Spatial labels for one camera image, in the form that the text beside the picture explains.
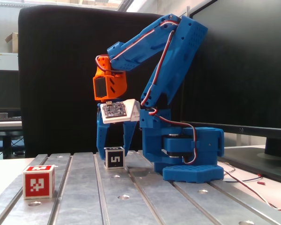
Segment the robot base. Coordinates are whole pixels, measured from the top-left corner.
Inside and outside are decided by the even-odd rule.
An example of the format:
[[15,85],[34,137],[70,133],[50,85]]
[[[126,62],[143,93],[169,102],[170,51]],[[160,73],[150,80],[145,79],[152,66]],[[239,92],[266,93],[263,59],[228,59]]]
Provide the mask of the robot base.
[[163,169],[163,179],[187,183],[206,183],[224,179],[224,169],[218,165],[175,165]]

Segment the aluminum table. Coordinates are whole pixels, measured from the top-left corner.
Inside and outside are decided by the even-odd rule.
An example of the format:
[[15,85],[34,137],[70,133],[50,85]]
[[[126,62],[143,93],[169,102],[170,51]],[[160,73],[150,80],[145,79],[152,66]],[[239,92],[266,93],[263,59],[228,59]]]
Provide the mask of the aluminum table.
[[92,153],[38,155],[55,164],[53,198],[22,197],[20,174],[0,195],[4,225],[281,225],[281,212],[222,180],[167,182],[141,152],[125,169],[106,170]]

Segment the orange servo bracket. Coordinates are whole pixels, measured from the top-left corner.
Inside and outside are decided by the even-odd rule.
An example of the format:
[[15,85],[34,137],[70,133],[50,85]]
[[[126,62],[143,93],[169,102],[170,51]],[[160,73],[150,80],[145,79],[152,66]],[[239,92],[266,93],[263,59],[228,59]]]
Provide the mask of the orange servo bracket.
[[97,61],[107,71],[104,72],[97,67],[93,78],[95,100],[105,102],[123,95],[127,90],[126,72],[113,75],[110,71],[111,63],[108,56],[100,56]]

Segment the blue 3d printed part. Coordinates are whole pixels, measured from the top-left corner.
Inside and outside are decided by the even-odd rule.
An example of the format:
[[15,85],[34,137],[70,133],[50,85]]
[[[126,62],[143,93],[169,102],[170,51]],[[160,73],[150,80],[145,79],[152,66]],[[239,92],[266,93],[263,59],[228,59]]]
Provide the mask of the blue 3d printed part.
[[[167,98],[168,105],[171,103],[207,33],[207,28],[186,16],[180,19],[173,14],[165,15],[128,42],[117,42],[107,49],[107,53],[114,69],[132,70],[144,60],[162,51],[173,30],[175,33],[164,56],[157,80],[153,84],[158,65],[140,98],[143,101],[150,88],[150,95],[144,104],[147,109],[140,111],[143,155],[154,162],[155,171],[163,174],[164,180],[202,183],[222,179],[223,169],[217,166],[217,156],[224,154],[224,132],[221,129],[196,128],[197,157],[192,165],[187,165],[184,160],[190,162],[194,159],[193,128],[172,126],[159,118],[171,120],[170,109],[158,109],[159,117],[149,115],[149,112],[152,112],[150,107],[155,107],[161,96]],[[103,124],[99,113],[97,147],[101,158],[105,157],[104,144],[108,127],[109,124]],[[134,128],[135,122],[124,123],[126,154]]]

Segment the chair backrest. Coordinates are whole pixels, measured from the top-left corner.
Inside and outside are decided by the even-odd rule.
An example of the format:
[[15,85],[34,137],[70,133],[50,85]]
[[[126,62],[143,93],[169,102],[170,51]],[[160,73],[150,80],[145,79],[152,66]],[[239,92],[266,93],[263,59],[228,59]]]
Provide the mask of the chair backrest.
[[[96,151],[95,57],[107,53],[114,43],[133,38],[159,17],[64,6],[20,11],[19,72],[26,157]],[[159,57],[127,73],[123,99],[140,99]],[[122,130],[122,126],[112,126],[106,145],[122,145]],[[141,148],[138,129],[132,148]]]

